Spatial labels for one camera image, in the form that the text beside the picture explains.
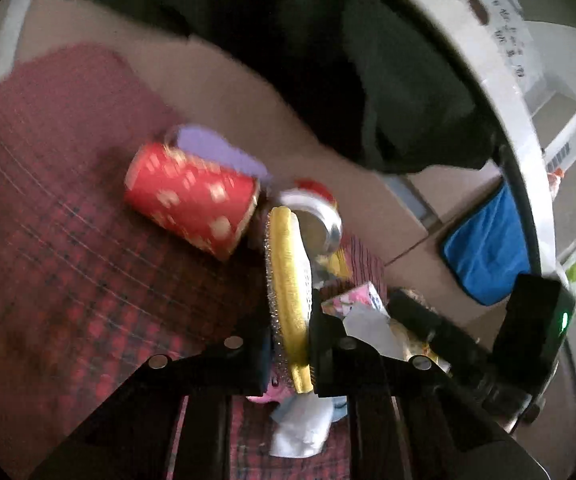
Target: black object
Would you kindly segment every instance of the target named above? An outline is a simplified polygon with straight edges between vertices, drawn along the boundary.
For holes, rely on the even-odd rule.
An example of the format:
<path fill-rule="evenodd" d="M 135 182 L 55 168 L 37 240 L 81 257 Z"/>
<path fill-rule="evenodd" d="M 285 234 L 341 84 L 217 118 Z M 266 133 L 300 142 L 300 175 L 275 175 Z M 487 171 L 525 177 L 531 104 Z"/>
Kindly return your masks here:
<path fill-rule="evenodd" d="M 270 330 L 260 319 L 241 324 L 250 329 L 237 330 L 241 339 L 228 338 L 198 356 L 176 362 L 151 357 L 31 480 L 164 479 L 187 395 L 173 478 L 228 478 L 229 396 L 259 395 L 267 384 Z M 310 351 L 315 392 L 348 397 L 351 478 L 548 478 L 432 361 L 385 358 L 347 336 L 340 319 L 323 314 L 316 291 Z"/>
<path fill-rule="evenodd" d="M 96 1 L 215 43 L 366 168 L 480 169 L 502 137 L 469 70 L 407 0 Z"/>
<path fill-rule="evenodd" d="M 560 282 L 517 277 L 492 352 L 403 291 L 390 290 L 388 300 L 390 316 L 450 362 L 453 378 L 486 412 L 501 421 L 536 419 L 574 315 L 574 298 Z"/>

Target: red paper cup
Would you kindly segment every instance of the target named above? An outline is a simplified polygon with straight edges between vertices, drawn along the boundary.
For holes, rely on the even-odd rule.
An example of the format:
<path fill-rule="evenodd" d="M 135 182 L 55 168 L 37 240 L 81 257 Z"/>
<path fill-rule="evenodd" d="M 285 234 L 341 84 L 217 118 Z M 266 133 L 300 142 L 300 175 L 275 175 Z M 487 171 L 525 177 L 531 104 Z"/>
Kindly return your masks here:
<path fill-rule="evenodd" d="M 193 246 L 225 261 L 257 207 L 259 183 L 163 144 L 140 149 L 126 174 L 126 202 Z"/>

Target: green led indicator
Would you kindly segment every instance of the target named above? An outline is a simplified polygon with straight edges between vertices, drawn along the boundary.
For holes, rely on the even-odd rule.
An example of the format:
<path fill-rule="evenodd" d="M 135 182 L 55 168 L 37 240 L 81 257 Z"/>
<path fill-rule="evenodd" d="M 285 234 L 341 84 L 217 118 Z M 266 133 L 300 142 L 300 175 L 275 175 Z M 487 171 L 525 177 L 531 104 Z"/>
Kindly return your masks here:
<path fill-rule="evenodd" d="M 566 326 L 567 326 L 567 312 L 564 312 L 564 316 L 561 319 L 561 333 L 563 333 Z"/>

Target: checkered cloth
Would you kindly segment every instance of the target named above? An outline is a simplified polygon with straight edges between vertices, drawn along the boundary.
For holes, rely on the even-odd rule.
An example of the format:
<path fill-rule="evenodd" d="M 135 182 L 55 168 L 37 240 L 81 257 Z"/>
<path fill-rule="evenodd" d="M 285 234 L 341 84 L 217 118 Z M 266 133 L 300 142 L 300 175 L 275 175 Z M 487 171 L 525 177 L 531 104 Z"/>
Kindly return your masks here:
<path fill-rule="evenodd" d="M 222 264 L 123 203 L 139 146 L 181 122 L 100 46 L 0 84 L 0 463 L 13 478 L 151 354 L 200 352 L 264 301 L 259 254 Z M 273 458 L 270 410 L 234 401 L 232 478 L 348 477 L 346 423 L 316 457 Z"/>

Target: gray cloth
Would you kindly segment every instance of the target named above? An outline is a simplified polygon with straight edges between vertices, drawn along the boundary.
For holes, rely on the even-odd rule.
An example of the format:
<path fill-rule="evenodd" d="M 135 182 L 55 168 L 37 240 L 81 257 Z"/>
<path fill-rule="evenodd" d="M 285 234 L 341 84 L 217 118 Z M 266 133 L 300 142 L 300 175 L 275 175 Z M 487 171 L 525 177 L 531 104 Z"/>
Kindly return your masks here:
<path fill-rule="evenodd" d="M 401 0 L 97 1 L 212 41 L 272 83 L 323 143 L 367 168 L 478 169 L 492 155 L 498 124 L 476 84 Z"/>

